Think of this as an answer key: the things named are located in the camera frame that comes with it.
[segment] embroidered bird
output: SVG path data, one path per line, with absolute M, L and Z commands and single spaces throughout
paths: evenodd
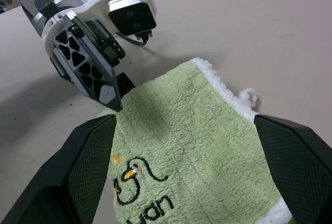
M 122 192 L 122 189 L 119 185 L 118 178 L 115 178 L 114 181 L 113 181 L 113 183 L 114 183 L 113 186 L 114 186 L 115 192 L 117 194 L 117 201 L 121 206 L 125 206 L 125 205 L 133 203 L 134 201 L 137 200 L 137 198 L 140 195 L 141 186 L 140 186 L 140 183 L 139 183 L 138 179 L 136 178 L 136 175 L 137 175 L 138 171 L 142 170 L 142 168 L 139 167 L 139 164 L 142 163 L 142 162 L 143 162 L 144 167 L 146 167 L 146 171 L 148 172 L 149 176 L 151 176 L 154 180 L 156 180 L 158 182 L 162 182 L 162 181 L 166 181 L 168 179 L 167 176 L 164 177 L 163 179 L 159 179 L 158 177 L 156 177 L 153 174 L 148 162 L 144 158 L 136 157 L 136 158 L 133 158 L 133 159 L 129 160 L 128 163 L 127 163 L 127 169 L 121 175 L 120 180 L 121 180 L 122 183 L 125 183 L 128 180 L 133 180 L 134 183 L 135 183 L 135 187 L 136 187 L 136 193 L 128 201 L 122 201 L 120 196 L 119 196 Z

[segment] fleece towel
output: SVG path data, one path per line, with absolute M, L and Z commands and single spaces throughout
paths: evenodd
M 253 124 L 254 97 L 235 97 L 199 58 L 127 94 L 108 172 L 118 221 L 289 223 Z

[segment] gray floor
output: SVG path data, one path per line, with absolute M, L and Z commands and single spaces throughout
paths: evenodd
M 332 146 L 330 0 L 155 0 L 146 48 L 120 40 L 117 67 L 138 85 L 194 57 L 237 94 L 252 87 L 262 113 L 313 128 Z M 103 107 L 62 81 L 42 42 L 14 9 L 0 15 L 0 220 L 71 130 Z M 94 223 L 116 223 L 106 184 Z

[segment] ventilation holes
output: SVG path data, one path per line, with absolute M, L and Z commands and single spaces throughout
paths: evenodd
M 69 37 L 69 46 L 72 49 L 75 49 L 76 51 L 79 51 L 79 45 L 72 36 Z
M 97 99 L 99 99 L 99 97 L 100 97 L 100 89 L 102 88 L 103 85 L 104 85 L 104 83 L 99 80 L 95 80 L 93 82 L 94 92 L 95 92 L 95 96 Z
M 67 44 L 68 43 L 67 32 L 66 31 L 60 32 L 60 34 L 56 36 L 56 40 L 61 42 L 62 44 Z
M 89 63 L 83 64 L 78 70 L 86 75 L 88 75 L 91 72 Z
M 73 65 L 75 67 L 77 67 L 79 64 L 81 64 L 85 60 L 85 57 L 83 55 L 81 55 L 80 53 L 77 53 L 75 51 L 72 53 L 72 58 L 73 58 Z
M 95 66 L 92 66 L 92 75 L 97 78 L 97 79 L 101 79 L 103 78 L 103 75 L 99 72 L 99 70 L 95 67 Z
M 92 87 L 92 79 L 87 75 L 81 75 L 82 81 L 86 84 L 88 88 Z
M 59 49 L 62 51 L 63 55 L 67 58 L 67 60 L 71 59 L 71 52 L 69 51 L 69 48 L 60 44 Z

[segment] camera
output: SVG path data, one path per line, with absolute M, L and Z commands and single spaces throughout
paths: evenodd
M 126 36 L 154 29 L 156 11 L 151 0 L 111 0 L 108 17 Z

